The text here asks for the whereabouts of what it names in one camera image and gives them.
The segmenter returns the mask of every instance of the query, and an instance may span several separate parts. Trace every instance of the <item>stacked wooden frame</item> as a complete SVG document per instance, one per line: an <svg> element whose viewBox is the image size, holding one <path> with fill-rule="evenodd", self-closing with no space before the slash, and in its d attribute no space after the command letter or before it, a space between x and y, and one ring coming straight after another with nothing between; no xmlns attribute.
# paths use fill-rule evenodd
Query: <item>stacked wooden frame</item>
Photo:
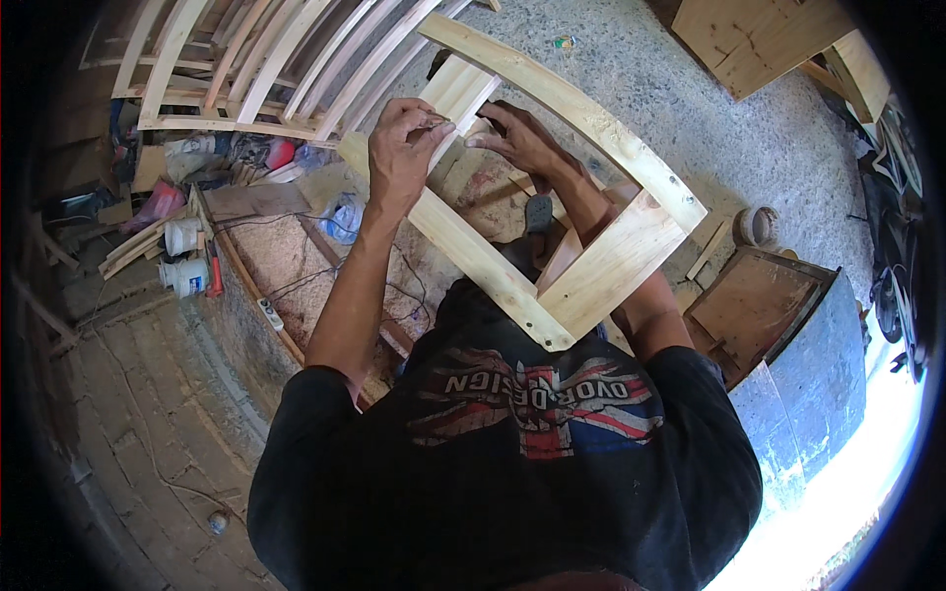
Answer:
<svg viewBox="0 0 946 591"><path fill-rule="evenodd" d="M340 124L355 127L408 63L427 43L419 40L385 76L371 83L385 59L427 17L440 0L407 0L412 5L347 80L338 96L321 113L319 102L339 72L388 14L402 0L361 0L328 33L319 55L298 82L279 78L299 55L329 13L332 0L234 0L229 24L221 23L215 46L225 49L217 61L182 61L181 52L195 24L214 0L177 0L155 42L155 55L143 56L146 39L168 0L146 0L115 80L113 98L141 98L138 127L142 130L240 130L308 140L327 148ZM470 0L453 0L445 9L455 16ZM131 84L135 67L150 65L147 84ZM210 80L174 74L175 68L210 71ZM267 101L273 84L294 87L288 103ZM359 95L363 99L356 103ZM201 114L161 114L162 105L199 107ZM344 114L352 105L353 116ZM269 115L275 121L257 120Z"/></svg>
<svg viewBox="0 0 946 591"><path fill-rule="evenodd" d="M559 116L643 187L584 251L575 236L563 240L539 287L429 189L408 215L530 337L548 351L568 349L637 289L707 210L638 136L549 69L441 15L427 17L418 31L454 54L421 95L457 123L454 137L466 132L502 79ZM364 135L347 132L339 153L360 174L369 174Z"/></svg>

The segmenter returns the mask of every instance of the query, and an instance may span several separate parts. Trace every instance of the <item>man's right hand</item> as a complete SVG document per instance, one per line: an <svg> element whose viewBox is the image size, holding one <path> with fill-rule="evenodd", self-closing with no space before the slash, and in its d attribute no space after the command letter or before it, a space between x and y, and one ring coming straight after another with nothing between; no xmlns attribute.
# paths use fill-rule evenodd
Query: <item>man's right hand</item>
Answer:
<svg viewBox="0 0 946 591"><path fill-rule="evenodd" d="M491 149L523 172L532 176L535 190L548 193L551 172L569 165L582 173L582 166L564 151L531 113L504 100L484 103L477 113L486 117L499 135L474 133L466 140L467 148Z"/></svg>

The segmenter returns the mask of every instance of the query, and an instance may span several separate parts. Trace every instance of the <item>pink plastic bag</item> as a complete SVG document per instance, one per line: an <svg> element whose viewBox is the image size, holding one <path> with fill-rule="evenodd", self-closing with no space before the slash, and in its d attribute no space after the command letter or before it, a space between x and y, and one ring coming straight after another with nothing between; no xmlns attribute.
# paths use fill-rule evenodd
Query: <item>pink plastic bag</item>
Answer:
<svg viewBox="0 0 946 591"><path fill-rule="evenodd" d="M148 198L138 214L123 223L119 230L122 234L137 234L162 217L167 217L181 209L186 204L184 193L164 181L158 181L154 185L151 197Z"/></svg>

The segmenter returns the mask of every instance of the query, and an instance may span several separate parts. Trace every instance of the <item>person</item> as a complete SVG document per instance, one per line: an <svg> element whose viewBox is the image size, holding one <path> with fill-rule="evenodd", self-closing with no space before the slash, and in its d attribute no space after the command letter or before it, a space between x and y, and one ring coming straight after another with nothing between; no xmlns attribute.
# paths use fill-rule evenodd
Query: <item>person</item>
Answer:
<svg viewBox="0 0 946 591"><path fill-rule="evenodd" d="M617 211L529 113L486 103L491 149L553 188L587 245ZM260 561L288 589L697 589L762 503L719 368L658 270L596 331L549 353L469 279L363 414L388 258L454 129L391 100L368 142L371 198L283 390L250 492Z"/></svg>

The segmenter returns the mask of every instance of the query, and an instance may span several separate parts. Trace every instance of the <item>plastic container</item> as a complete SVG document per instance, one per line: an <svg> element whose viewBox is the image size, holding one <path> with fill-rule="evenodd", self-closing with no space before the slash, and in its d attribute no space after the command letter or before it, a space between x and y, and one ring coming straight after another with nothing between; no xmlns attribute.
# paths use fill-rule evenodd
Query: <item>plastic container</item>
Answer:
<svg viewBox="0 0 946 591"><path fill-rule="evenodd" d="M197 249L197 232L203 229L199 217L165 222L165 250L171 256Z"/></svg>
<svg viewBox="0 0 946 591"><path fill-rule="evenodd" d="M164 287L174 287L174 293L179 298L201 293L207 289L207 283L210 281L210 274L207 271L207 261L203 258L196 258L192 261L181 261L169 265L161 263L158 268L158 275Z"/></svg>

